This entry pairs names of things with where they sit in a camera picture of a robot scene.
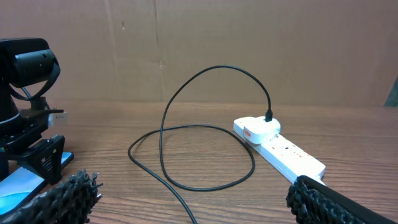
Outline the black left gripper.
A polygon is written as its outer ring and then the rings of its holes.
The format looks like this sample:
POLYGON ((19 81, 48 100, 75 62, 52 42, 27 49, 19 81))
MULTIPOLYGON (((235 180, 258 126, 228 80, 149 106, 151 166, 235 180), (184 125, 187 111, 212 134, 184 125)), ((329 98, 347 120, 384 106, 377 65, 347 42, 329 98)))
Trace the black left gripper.
POLYGON ((1 122, 1 153, 22 155, 4 161, 16 161, 21 167, 40 176, 48 184, 54 185, 61 179, 61 160, 65 137, 54 135, 43 139, 42 133, 49 128, 51 113, 63 113, 64 110, 20 110, 8 121, 1 122))

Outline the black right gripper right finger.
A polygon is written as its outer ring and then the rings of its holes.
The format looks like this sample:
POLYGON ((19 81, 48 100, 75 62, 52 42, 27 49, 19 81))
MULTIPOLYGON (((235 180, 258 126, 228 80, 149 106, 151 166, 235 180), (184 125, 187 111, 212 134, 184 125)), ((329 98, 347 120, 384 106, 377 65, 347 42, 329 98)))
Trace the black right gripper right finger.
POLYGON ((299 224, 397 224, 306 175, 289 187, 286 202, 299 224))

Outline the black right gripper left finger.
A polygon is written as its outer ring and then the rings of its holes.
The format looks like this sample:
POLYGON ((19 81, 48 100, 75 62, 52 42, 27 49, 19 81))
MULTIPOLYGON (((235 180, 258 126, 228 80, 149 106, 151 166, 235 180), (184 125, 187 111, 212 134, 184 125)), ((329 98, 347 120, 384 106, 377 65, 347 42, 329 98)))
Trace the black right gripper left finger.
POLYGON ((1 224, 87 224, 101 196, 98 172, 79 170, 68 180, 36 196, 5 218, 1 224))

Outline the Samsung Galaxy smartphone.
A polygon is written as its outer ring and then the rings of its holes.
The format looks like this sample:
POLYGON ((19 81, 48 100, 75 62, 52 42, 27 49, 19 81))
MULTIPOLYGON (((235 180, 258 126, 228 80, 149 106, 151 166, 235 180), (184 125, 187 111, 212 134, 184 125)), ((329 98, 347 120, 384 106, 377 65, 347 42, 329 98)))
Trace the Samsung Galaxy smartphone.
MULTIPOLYGON (((17 158, 21 161, 22 157, 22 155, 1 153, 1 158, 6 160, 17 158)), ((73 159, 73 153, 63 152, 62 169, 73 159)), ((1 181, 1 216, 5 217, 15 212, 17 208, 32 200, 46 185, 47 182, 43 178, 23 167, 9 174, 1 181)))

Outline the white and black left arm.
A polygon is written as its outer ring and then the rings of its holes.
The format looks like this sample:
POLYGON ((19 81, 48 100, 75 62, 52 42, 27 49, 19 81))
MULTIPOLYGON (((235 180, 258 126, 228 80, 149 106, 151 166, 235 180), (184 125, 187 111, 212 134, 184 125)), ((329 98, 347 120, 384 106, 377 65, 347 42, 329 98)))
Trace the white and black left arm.
POLYGON ((45 93, 57 81, 59 62, 42 38, 1 39, 1 179, 9 161, 49 184, 61 179, 65 138, 42 139, 50 126, 51 108, 45 93))

